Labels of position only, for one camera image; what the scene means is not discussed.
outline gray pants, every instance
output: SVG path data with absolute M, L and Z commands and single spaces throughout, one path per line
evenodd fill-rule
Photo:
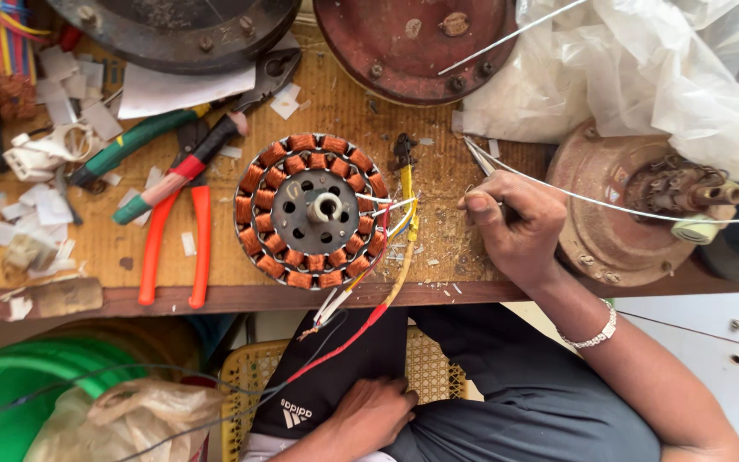
M 322 353 L 343 343 L 370 311 L 351 310 Z M 464 369 L 485 401 L 417 406 L 416 419 L 383 449 L 398 462 L 660 460 L 649 426 L 585 361 L 499 304 L 390 308 L 349 349 L 264 404 L 252 432 L 302 438 L 332 415 L 357 379 L 402 376 L 407 315 Z M 298 370 L 327 332 L 291 342 L 268 386 Z M 285 404 L 303 409 L 306 419 L 288 427 Z

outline screw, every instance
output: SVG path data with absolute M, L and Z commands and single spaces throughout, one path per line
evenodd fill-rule
M 372 68 L 369 69 L 369 76 L 373 79 L 377 79 L 381 77 L 381 74 L 384 73 L 384 68 L 381 67 L 380 64 L 373 64 Z
M 250 16 L 241 16 L 238 24 L 241 25 L 241 31 L 244 32 L 244 37 L 250 37 L 255 33 L 255 26 L 253 26 L 253 20 L 250 19 Z
M 452 76 L 449 77 L 449 81 L 447 82 L 449 85 L 449 88 L 452 89 L 452 91 L 460 92 L 464 89 L 464 86 L 467 84 L 467 82 L 464 80 L 464 76 Z
M 213 49 L 213 39 L 209 36 L 202 36 L 199 39 L 199 47 L 201 47 L 201 50 L 205 53 L 209 52 L 211 49 Z
M 489 77 L 492 75 L 492 63 L 489 61 L 484 61 L 480 64 L 480 68 L 478 68 L 478 72 L 480 72 L 480 75 L 482 77 Z
M 77 13 L 79 18 L 88 24 L 96 22 L 96 11 L 91 6 L 79 6 Z

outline wooden workbench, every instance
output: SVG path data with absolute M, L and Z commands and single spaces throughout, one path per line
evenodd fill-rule
M 463 215 L 455 208 L 467 186 L 478 184 L 483 179 L 483 173 L 472 161 L 466 146 L 450 132 L 455 105 L 409 108 L 368 95 L 338 67 L 317 28 L 295 25 L 293 32 L 303 48 L 302 62 L 293 80 L 302 88 L 297 100 L 300 103 L 310 100 L 312 105 L 297 111 L 287 121 L 272 111 L 269 103 L 262 105 L 249 116 L 251 135 L 231 143 L 243 149 L 243 158 L 219 157 L 208 170 L 213 198 L 213 236 L 211 287 L 204 307 L 193 311 L 187 304 L 195 257 L 184 256 L 180 234 L 195 230 L 189 194 L 180 195 L 170 214 L 159 263 L 157 298 L 149 307 L 136 302 L 147 229 L 136 225 L 119 226 L 110 220 L 118 201 L 130 187 L 143 190 L 151 166 L 156 165 L 162 170 L 169 166 L 177 152 L 176 137 L 171 133 L 149 143 L 116 170 L 123 176 L 119 186 L 108 187 L 100 195 L 71 190 L 71 201 L 85 221 L 80 227 L 70 226 L 70 238 L 76 240 L 72 257 L 77 261 L 87 261 L 86 271 L 101 280 L 106 299 L 102 310 L 82 315 L 149 316 L 320 306 L 325 293 L 278 285 L 245 257 L 235 236 L 232 203 L 229 201 L 235 194 L 241 173 L 256 153 L 279 138 L 305 131 L 333 133 L 359 145 L 384 170 L 392 192 L 398 183 L 391 169 L 391 147 L 396 136 L 406 131 L 416 139 L 428 137 L 435 141 L 433 145 L 419 145 L 412 152 L 420 161 L 414 175 L 415 188 L 421 191 L 421 226 L 416 247 L 423 244 L 425 250 L 414 258 L 407 279 L 410 282 L 404 285 L 396 304 L 526 300 L 525 294 L 504 280 L 488 261 L 480 236 L 465 226 Z M 96 58 L 109 57 L 91 44 L 84 43 L 82 47 L 85 47 L 83 51 L 93 53 Z M 108 90 L 120 86 L 118 80 L 122 65 L 121 60 L 108 58 Z M 378 113 L 370 110 L 370 100 L 375 100 Z M 214 113 L 208 119 L 213 123 L 218 117 L 220 113 Z M 136 122 L 126 121 L 125 127 Z M 5 140 L 46 124 L 44 116 L 28 123 L 10 124 L 5 127 Z M 544 176 L 546 163 L 554 149 L 555 146 L 550 145 L 500 143 L 502 157 L 509 164 L 537 178 Z M 7 194 L 8 203 L 14 203 L 30 186 L 16 181 L 11 173 L 0 175 L 0 192 Z M 3 271 L 3 253 L 4 249 L 0 247 L 0 294 L 26 283 L 24 277 Z M 439 263 L 427 265 L 427 261 L 433 259 Z M 385 260 L 356 290 L 348 305 L 374 306 L 381 302 L 395 280 L 399 265 L 399 261 Z M 452 286 L 453 282 L 462 293 Z M 590 280 L 585 284 L 602 297 L 739 292 L 739 283 L 713 278 L 695 260 L 689 260 L 678 268 L 674 277 L 666 277 L 644 287 L 620 289 Z M 8 315 L 9 308 L 0 303 L 0 319 Z

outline orange-handled pliers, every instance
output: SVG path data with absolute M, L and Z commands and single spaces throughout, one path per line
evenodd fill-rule
M 193 151 L 196 144 L 204 139 L 209 130 L 207 122 L 193 121 L 176 132 L 179 143 L 179 153 L 170 165 L 170 170 L 176 168 Z M 207 278 L 210 275 L 210 187 L 204 172 L 199 173 L 189 184 L 190 194 L 193 196 L 195 220 L 198 223 L 199 243 L 196 249 L 195 280 L 193 294 L 190 296 L 190 306 L 201 308 L 204 305 L 204 296 L 207 292 Z M 147 232 L 145 244 L 145 261 L 141 269 L 141 287 L 139 303 L 149 305 L 153 303 L 156 292 L 156 271 L 159 268 L 159 249 L 161 248 L 164 224 L 170 214 L 170 209 L 176 201 L 181 189 L 174 191 L 167 199 L 153 207 L 150 215 L 150 228 Z

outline copper wire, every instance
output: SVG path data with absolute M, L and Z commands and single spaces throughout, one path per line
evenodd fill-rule
M 301 172 L 303 169 L 307 168 L 307 164 L 304 163 L 304 160 L 300 155 L 293 155 L 293 157 L 287 157 L 287 160 L 284 161 L 284 171 L 287 173 L 294 175 L 298 172 Z
M 267 184 L 267 186 L 272 187 L 272 189 L 278 189 L 278 187 L 281 186 L 281 184 L 284 183 L 284 180 L 286 179 L 287 175 L 285 175 L 284 172 L 276 169 L 275 167 L 267 170 L 267 174 L 264 175 L 264 182 Z
M 373 257 L 377 257 L 379 253 L 384 251 L 384 233 L 376 231 L 372 239 L 369 240 L 367 253 Z
M 372 192 L 375 194 L 376 197 L 385 198 L 387 195 L 389 195 L 389 191 L 387 191 L 387 185 L 384 184 L 384 179 L 381 178 L 381 173 L 373 173 L 369 175 L 367 178 L 369 180 L 370 186 L 372 186 Z
M 372 212 L 375 211 L 375 203 L 369 199 L 363 197 L 357 197 L 358 199 L 358 211 L 361 212 Z
M 255 235 L 254 229 L 243 229 L 238 234 L 238 238 L 241 239 L 241 243 L 244 245 L 244 252 L 247 252 L 247 255 L 261 253 L 261 243 L 259 243 L 259 238 Z
M 236 223 L 239 225 L 249 225 L 253 219 L 253 209 L 250 197 L 243 195 L 236 196 Z
M 364 187 L 366 186 L 366 183 L 364 183 L 364 178 L 362 178 L 360 174 L 353 173 L 352 175 L 350 175 L 349 178 L 346 179 L 346 182 L 356 193 L 364 192 Z
M 361 234 L 371 234 L 372 233 L 372 225 L 375 223 L 375 220 L 371 217 L 364 215 L 358 219 L 358 232 Z
M 350 276 L 351 278 L 354 278 L 361 274 L 364 270 L 370 267 L 369 260 L 367 260 L 367 257 L 364 257 L 363 255 L 360 257 L 356 257 L 352 263 L 350 263 L 350 266 L 346 268 L 346 275 Z
M 284 255 L 284 261 L 293 267 L 300 267 L 304 263 L 304 253 L 293 250 L 292 248 L 287 249 L 287 253 Z
M 364 239 L 356 233 L 347 241 L 346 252 L 355 255 L 362 247 L 364 247 Z
M 313 152 L 307 158 L 307 164 L 310 165 L 311 169 L 325 169 L 327 168 L 327 155 Z
M 262 210 L 272 209 L 272 198 L 275 197 L 275 192 L 269 189 L 260 189 L 255 192 L 254 202 Z
M 339 248 L 338 250 L 332 252 L 329 254 L 329 257 L 327 257 L 327 260 L 329 260 L 329 264 L 333 266 L 333 268 L 340 267 L 344 263 L 346 263 L 346 252 L 344 252 L 344 249 Z
M 247 191 L 248 193 L 255 191 L 259 186 L 262 173 L 264 173 L 264 171 L 261 167 L 251 163 L 250 167 L 247 167 L 247 171 L 244 173 L 244 177 L 241 179 L 241 183 L 238 187 L 240 187 L 242 191 Z
M 307 269 L 310 271 L 323 271 L 323 255 L 308 255 L 307 256 Z
M 313 286 L 313 275 L 306 275 L 298 271 L 290 271 L 287 273 L 287 285 L 292 287 L 300 287 L 302 289 L 310 289 Z
M 281 160 L 285 155 L 287 155 L 287 152 L 284 151 L 284 146 L 279 142 L 274 142 L 259 156 L 259 162 L 261 162 L 266 169 L 270 165 Z
M 364 172 L 369 172 L 373 168 L 372 160 L 370 160 L 370 158 L 358 148 L 352 150 L 350 153 L 350 160 Z
M 329 170 L 336 175 L 346 178 L 350 174 L 350 164 L 336 157 L 333 162 L 329 164 Z
M 321 141 L 321 149 L 339 154 L 345 153 L 347 146 L 348 144 L 345 140 L 332 135 L 326 135 Z
M 312 134 L 291 135 L 287 138 L 287 144 L 290 145 L 290 149 L 293 151 L 315 149 L 315 136 Z
M 272 227 L 272 217 L 270 217 L 270 214 L 256 215 L 255 228 L 259 230 L 259 233 L 272 233 L 274 228 Z
M 269 255 L 261 257 L 255 265 L 273 278 L 280 278 L 284 274 L 284 266 Z
M 272 255 L 278 255 L 287 248 L 287 243 L 277 233 L 272 233 L 270 236 L 264 239 L 264 245 L 269 248 Z
M 344 275 L 341 271 L 333 271 L 332 273 L 324 273 L 319 275 L 319 287 L 321 289 L 329 289 L 330 287 L 336 287 L 344 282 Z

